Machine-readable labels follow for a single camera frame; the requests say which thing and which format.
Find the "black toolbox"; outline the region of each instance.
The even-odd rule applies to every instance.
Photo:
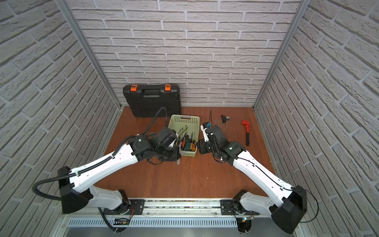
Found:
[[[126,85],[122,91],[137,118],[154,117],[160,107],[166,107],[168,117],[182,114],[177,84]],[[158,117],[164,116],[164,112],[158,114]]]

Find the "toolbox handle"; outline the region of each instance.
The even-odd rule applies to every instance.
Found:
[[[150,97],[159,97],[160,96],[160,88],[144,88],[141,90],[141,94],[145,98]]]
[[[191,119],[192,116],[191,115],[181,115],[180,118],[181,119]]]

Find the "orange latch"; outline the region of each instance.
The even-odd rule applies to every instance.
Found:
[[[137,91],[137,85],[132,85],[132,87],[130,88],[130,91]]]
[[[171,84],[166,84],[164,91],[171,91]]]

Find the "metal frame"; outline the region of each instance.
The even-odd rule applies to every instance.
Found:
[[[135,215],[130,227],[235,227],[234,216],[221,215],[221,198],[142,198],[145,200],[142,215]],[[112,222],[124,215],[107,215]],[[268,218],[256,215],[255,218]],[[70,227],[107,227],[102,221],[97,208],[83,208],[68,215],[61,215],[52,232],[51,237],[62,237]],[[297,237],[310,236],[306,225],[295,229]]]
[[[89,61],[91,62],[92,66],[94,67],[95,71],[99,75],[99,78],[101,82],[103,83],[106,91],[108,92],[109,96],[111,97],[113,103],[116,105],[118,109],[121,108],[121,103],[118,100],[115,92],[112,89],[111,84],[109,83],[103,68],[101,67],[99,61],[97,60],[97,57],[95,53],[92,50],[92,47],[90,46],[86,36],[83,33],[83,30],[79,26],[78,21],[76,20],[76,17],[74,16],[70,6],[68,5],[66,0],[55,0],[56,4],[58,5],[59,9],[61,10],[62,15],[64,18],[66,18],[66,21],[68,25],[70,25],[72,32],[76,36],[78,42],[80,43],[81,47],[83,48],[83,51],[87,55]]]
[[[279,47],[278,52],[276,53],[274,62],[271,64],[270,70],[267,73],[267,76],[263,82],[263,85],[261,89],[259,90],[257,99],[254,102],[253,110],[256,109],[257,104],[262,99],[263,93],[265,92],[268,84],[271,81],[271,78],[276,70],[276,68],[279,66],[280,61],[282,60],[285,51],[287,50],[287,47],[290,45],[291,39],[293,35],[295,34],[298,26],[300,25],[301,19],[303,18],[303,15],[305,11],[307,10],[307,7],[309,5],[311,0],[302,0],[299,4],[299,7],[295,13],[295,16],[292,19],[291,25],[287,31],[287,34],[284,36],[284,39],[282,41],[282,45]]]

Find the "metal base plate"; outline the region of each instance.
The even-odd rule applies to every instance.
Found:
[[[142,215],[145,200],[144,199],[129,199],[130,204],[134,208],[134,215]]]
[[[222,199],[220,200],[221,214],[222,215],[233,215],[233,200]]]

